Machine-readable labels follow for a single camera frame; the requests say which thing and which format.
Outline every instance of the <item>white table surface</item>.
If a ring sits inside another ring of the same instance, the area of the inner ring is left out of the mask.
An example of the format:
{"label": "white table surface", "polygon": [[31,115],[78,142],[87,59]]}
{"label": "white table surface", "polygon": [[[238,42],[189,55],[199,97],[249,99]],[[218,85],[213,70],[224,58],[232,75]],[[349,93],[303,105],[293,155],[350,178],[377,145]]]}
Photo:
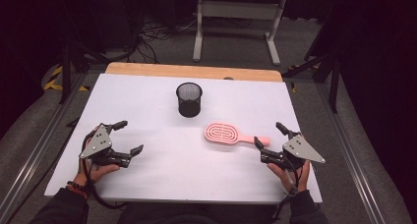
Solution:
{"label": "white table surface", "polygon": [[[195,118],[178,113],[175,90],[185,82],[203,89]],[[143,144],[144,150],[96,185],[107,200],[272,204],[285,198],[253,144],[224,145],[204,136],[208,124],[224,122],[245,135],[270,137],[269,149],[281,151],[287,136],[275,123],[299,131],[284,83],[111,74],[99,76],[45,195],[54,196],[74,178],[83,140],[95,126],[123,120],[128,126],[111,133],[112,148],[129,153]],[[322,202],[313,172],[308,188]]]}

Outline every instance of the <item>desk foot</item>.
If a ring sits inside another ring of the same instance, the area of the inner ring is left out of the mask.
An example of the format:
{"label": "desk foot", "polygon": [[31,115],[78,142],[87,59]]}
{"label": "desk foot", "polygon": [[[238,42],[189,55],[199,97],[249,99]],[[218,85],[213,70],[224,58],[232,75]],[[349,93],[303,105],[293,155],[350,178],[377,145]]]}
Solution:
{"label": "desk foot", "polygon": [[267,40],[267,45],[269,49],[270,58],[272,59],[272,63],[275,66],[279,66],[281,62],[279,61],[278,53],[276,52],[275,43],[273,40],[269,40],[269,32],[265,33],[265,38]]}
{"label": "desk foot", "polygon": [[196,36],[196,42],[194,43],[194,54],[193,54],[194,62],[200,62],[202,58],[202,44],[203,44],[203,37]]}

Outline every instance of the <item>hairbrush handle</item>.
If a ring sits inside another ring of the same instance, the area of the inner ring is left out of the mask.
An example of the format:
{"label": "hairbrush handle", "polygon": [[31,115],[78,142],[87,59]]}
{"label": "hairbrush handle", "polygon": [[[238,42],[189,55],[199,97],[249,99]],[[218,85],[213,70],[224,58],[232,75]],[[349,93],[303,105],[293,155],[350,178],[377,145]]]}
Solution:
{"label": "hairbrush handle", "polygon": [[[258,138],[258,140],[263,144],[263,145],[265,145],[265,146],[268,146],[269,145],[269,141],[270,141],[270,139],[269,138],[267,138],[267,137],[257,137]],[[239,137],[239,141],[242,141],[242,142],[249,142],[249,143],[253,143],[253,144],[255,144],[255,137],[251,137],[251,136],[240,136]]]}

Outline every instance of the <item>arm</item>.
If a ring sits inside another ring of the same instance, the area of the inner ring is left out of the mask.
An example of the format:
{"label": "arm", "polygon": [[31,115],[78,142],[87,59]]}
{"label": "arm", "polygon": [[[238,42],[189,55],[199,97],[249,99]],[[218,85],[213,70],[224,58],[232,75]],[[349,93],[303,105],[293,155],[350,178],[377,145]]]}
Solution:
{"label": "arm", "polygon": [[[91,169],[89,175],[96,183],[104,175],[119,169],[119,166],[111,164],[98,167],[96,170]],[[65,189],[61,188],[55,197],[35,215],[30,223],[84,223],[89,213],[88,196],[84,192],[86,184],[87,177],[84,173],[82,162],[80,162],[79,171],[73,180],[73,185],[68,185]]]}
{"label": "arm", "polygon": [[[281,180],[282,186],[291,193],[292,185],[284,170],[273,163],[268,164],[268,168]],[[310,196],[310,191],[307,190],[307,180],[310,173],[310,161],[306,160],[303,167],[297,171],[301,173],[298,194],[290,201],[291,217],[289,222],[291,224],[324,224],[328,223],[326,216],[317,209]],[[295,181],[294,173],[291,173],[291,179]]]}

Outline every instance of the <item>forearm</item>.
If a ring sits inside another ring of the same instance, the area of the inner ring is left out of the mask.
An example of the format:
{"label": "forearm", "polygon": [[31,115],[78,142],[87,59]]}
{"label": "forearm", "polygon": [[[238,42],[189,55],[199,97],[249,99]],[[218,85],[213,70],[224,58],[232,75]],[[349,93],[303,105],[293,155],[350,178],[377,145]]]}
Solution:
{"label": "forearm", "polygon": [[60,189],[30,223],[83,223],[88,210],[89,205],[85,198],[66,189]]}
{"label": "forearm", "polygon": [[291,199],[291,224],[326,224],[326,216],[316,207],[310,191],[304,191]]}

